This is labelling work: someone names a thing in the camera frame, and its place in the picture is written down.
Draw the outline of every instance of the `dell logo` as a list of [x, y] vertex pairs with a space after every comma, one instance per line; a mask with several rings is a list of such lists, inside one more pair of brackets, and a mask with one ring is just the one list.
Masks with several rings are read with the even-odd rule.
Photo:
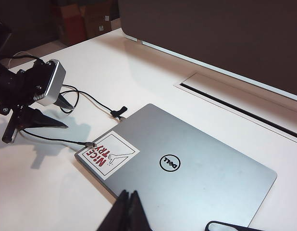
[[181, 161], [175, 155], [164, 155], [159, 161], [160, 167], [167, 172], [176, 171], [180, 165]]

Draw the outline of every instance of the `laptop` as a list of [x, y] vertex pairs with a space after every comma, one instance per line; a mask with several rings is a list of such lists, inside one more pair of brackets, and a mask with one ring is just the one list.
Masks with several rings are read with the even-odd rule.
[[276, 173], [148, 104], [75, 157], [114, 196], [138, 191], [154, 231], [248, 226]]

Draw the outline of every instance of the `black clip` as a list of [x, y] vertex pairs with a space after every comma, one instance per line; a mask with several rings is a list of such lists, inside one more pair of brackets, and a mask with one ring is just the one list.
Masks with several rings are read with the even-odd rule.
[[120, 115], [127, 111], [127, 107], [123, 106], [119, 111], [111, 111], [110, 114], [113, 117], [120, 118]]

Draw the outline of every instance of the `cable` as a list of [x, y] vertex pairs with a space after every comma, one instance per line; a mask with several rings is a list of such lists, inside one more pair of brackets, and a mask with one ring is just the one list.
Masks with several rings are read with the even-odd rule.
[[[108, 109], [110, 111], [110, 114], [113, 117], [119, 118], [120, 121], [125, 119], [124, 117], [120, 116], [120, 114], [122, 114], [123, 112], [125, 112], [127, 110], [127, 108], [125, 106], [123, 106], [119, 111], [114, 111], [114, 110], [111, 110], [109, 107], [107, 107], [107, 106], [103, 105], [102, 103], [100, 103], [98, 100], [96, 100], [90, 94], [88, 94], [88, 93], [86, 93], [84, 91], [78, 90], [74, 86], [67, 85], [67, 84], [62, 84], [62, 86], [72, 88], [74, 90], [66, 90], [66, 91], [61, 92], [60, 94], [65, 94], [65, 93], [69, 93], [69, 92], [76, 92], [77, 93], [77, 100], [76, 100], [76, 103], [74, 105], [74, 108], [77, 106], [77, 104], [79, 102], [79, 94], [81, 93], [81, 94], [84, 94], [84, 95], [90, 97], [92, 100], [94, 100], [96, 103], [103, 106], [104, 108]], [[66, 114], [69, 114], [69, 113], [71, 113], [73, 111], [73, 110], [71, 110], [71, 111], [67, 112], [67, 111], [63, 110], [61, 107], [60, 107], [60, 109]], [[75, 144], [83, 145], [83, 146], [90, 147], [90, 148], [94, 148], [94, 147], [97, 146], [93, 142], [77, 142], [77, 141], [69, 141], [69, 140], [64, 140], [64, 139], [54, 139], [54, 138], [43, 137], [43, 136], [33, 134], [33, 133], [29, 132], [29, 131], [26, 131], [24, 128], [22, 130], [20, 130], [20, 131], [23, 131], [23, 132], [27, 133], [28, 135], [31, 135], [31, 136], [34, 136], [34, 137], [37, 137], [37, 138], [40, 138], [40, 139], [48, 140], [48, 141], [62, 141], [62, 142], [67, 142], [67, 143], [75, 143]]]
[[[16, 57], [16, 55], [18, 55], [18, 54], [20, 54], [20, 53], [27, 53], [27, 54], [29, 54], [29, 55], [32, 55], [32, 54], [30, 54], [29, 52], [26, 52], [26, 51], [20, 51], [20, 52], [17, 52], [16, 54], [14, 54], [13, 57]], [[8, 63], [8, 69], [10, 69], [10, 62], [11, 62], [11, 60], [12, 60], [12, 59], [9, 60], [9, 63]]]
[[23, 59], [23, 58], [31, 58], [31, 59], [36, 59], [39, 60], [41, 63], [44, 63], [44, 61], [36, 56], [33, 55], [19, 55], [19, 56], [8, 56], [8, 55], [0, 55], [0, 58], [5, 58], [5, 59]]
[[67, 143], [75, 143], [75, 144], [83, 145], [83, 146], [90, 147], [90, 148], [96, 147], [96, 144], [93, 142], [76, 142], [76, 141], [69, 141], [69, 140], [63, 140], [63, 139], [53, 139], [53, 138], [48, 138], [48, 137], [43, 137], [43, 136], [33, 134], [29, 131], [26, 131], [25, 129], [22, 129], [21, 131], [27, 133], [28, 135], [31, 135], [31, 136], [34, 136], [34, 137], [37, 137], [40, 139], [48, 140], [48, 141], [62, 141], [62, 142], [67, 142]]
[[[73, 88], [73, 89], [75, 89], [75, 91], [77, 91], [77, 100], [76, 100], [76, 103], [75, 103], [75, 105], [74, 105], [74, 109], [76, 108], [76, 106], [77, 106], [77, 104], [78, 104], [78, 102], [79, 102], [79, 92], [78, 92], [78, 89], [76, 88], [76, 87], [74, 87], [74, 86], [71, 86], [71, 85], [66, 85], [66, 84], [62, 84], [62, 86], [64, 86], [64, 87], [69, 87], [69, 88]], [[63, 94], [65, 94], [65, 93], [67, 93], [68, 91], [66, 90], [66, 91], [64, 91], [64, 92], [61, 92], [60, 94], [61, 95], [63, 95]], [[65, 111], [63, 108], [61, 108], [60, 107], [60, 109], [61, 109], [61, 111], [63, 111], [65, 114], [70, 114], [70, 113], [72, 113], [72, 111], [73, 110], [70, 110], [69, 112], [68, 111]]]
[[113, 110], [111, 110], [109, 107], [103, 105], [101, 102], [99, 102], [97, 99], [95, 99], [93, 96], [91, 96], [90, 94], [86, 93], [85, 91], [81, 91], [81, 90], [78, 90], [76, 87], [74, 86], [71, 86], [71, 85], [66, 85], [66, 84], [62, 84], [62, 86], [64, 87], [69, 87], [69, 88], [73, 88], [75, 90], [66, 90], [64, 92], [61, 92], [60, 94], [64, 94], [64, 93], [69, 93], [69, 92], [77, 92], [77, 93], [81, 93], [83, 95], [86, 95], [88, 97], [90, 97], [92, 100], [94, 100], [96, 103], [98, 103], [100, 106], [106, 108], [107, 110], [109, 110], [110, 112], [112, 112]]

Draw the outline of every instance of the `nice try sticker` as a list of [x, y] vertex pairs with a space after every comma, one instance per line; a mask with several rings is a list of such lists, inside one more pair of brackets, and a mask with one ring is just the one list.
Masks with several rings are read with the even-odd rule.
[[103, 180], [140, 152], [114, 131], [101, 137], [95, 143], [97, 147], [85, 149], [79, 155], [92, 165]]

